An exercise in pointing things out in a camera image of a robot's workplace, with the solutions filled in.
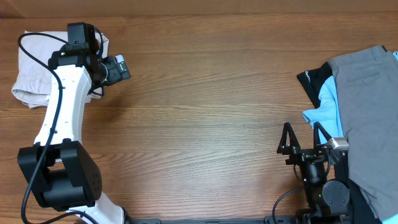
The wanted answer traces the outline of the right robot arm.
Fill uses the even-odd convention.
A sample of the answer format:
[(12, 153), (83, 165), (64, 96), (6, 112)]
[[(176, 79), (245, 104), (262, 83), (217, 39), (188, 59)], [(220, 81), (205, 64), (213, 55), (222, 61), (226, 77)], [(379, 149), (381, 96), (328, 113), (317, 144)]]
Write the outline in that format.
[(290, 223), (350, 223), (349, 187), (341, 180), (328, 179), (331, 167), (345, 157), (347, 150), (346, 139), (333, 138), (319, 122), (314, 124), (313, 147), (302, 149), (290, 123), (286, 122), (277, 153), (288, 157), (285, 163), (293, 166), (294, 174), (302, 182), (302, 186), (278, 198), (272, 209), (273, 222), (279, 221), (275, 211), (280, 201), (303, 190), (307, 208), (297, 210), (289, 218)]

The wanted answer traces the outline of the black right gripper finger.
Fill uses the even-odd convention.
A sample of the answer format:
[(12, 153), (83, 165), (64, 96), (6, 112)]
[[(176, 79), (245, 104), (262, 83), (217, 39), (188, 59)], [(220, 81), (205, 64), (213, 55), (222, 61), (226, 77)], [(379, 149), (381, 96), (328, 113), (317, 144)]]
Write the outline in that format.
[(300, 144), (289, 122), (284, 123), (282, 137), (280, 139), (277, 153), (282, 155), (297, 154), (300, 150)]
[(319, 121), (313, 124), (313, 146), (320, 147), (328, 142), (332, 137), (321, 125)]

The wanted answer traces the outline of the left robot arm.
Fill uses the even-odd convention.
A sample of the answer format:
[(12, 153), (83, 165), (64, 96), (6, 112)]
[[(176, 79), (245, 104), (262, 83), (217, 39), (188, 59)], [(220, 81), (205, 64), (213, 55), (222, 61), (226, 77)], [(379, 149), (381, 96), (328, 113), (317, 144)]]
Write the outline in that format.
[(85, 100), (95, 88), (130, 78), (122, 55), (99, 59), (88, 48), (53, 53), (44, 66), (52, 74), (43, 125), (33, 146), (21, 148), (17, 162), (28, 183), (21, 206), (27, 223), (29, 195), (43, 208), (76, 215), (86, 223), (131, 223), (128, 212), (103, 192), (99, 167), (82, 145)]

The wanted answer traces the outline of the beige khaki shorts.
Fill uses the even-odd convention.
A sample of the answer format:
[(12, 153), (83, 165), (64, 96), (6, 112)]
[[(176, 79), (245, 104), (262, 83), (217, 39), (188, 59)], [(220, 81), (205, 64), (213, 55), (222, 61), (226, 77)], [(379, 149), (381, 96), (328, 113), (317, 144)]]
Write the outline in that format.
[[(48, 64), (52, 53), (63, 46), (63, 42), (53, 37), (68, 40), (66, 32), (45, 31), (44, 35), (28, 35), (22, 38), (21, 44), (28, 53)], [(47, 106), (52, 89), (52, 74), (22, 50), (19, 50), (18, 66), (19, 74), (12, 87), (12, 94), (30, 109)]]

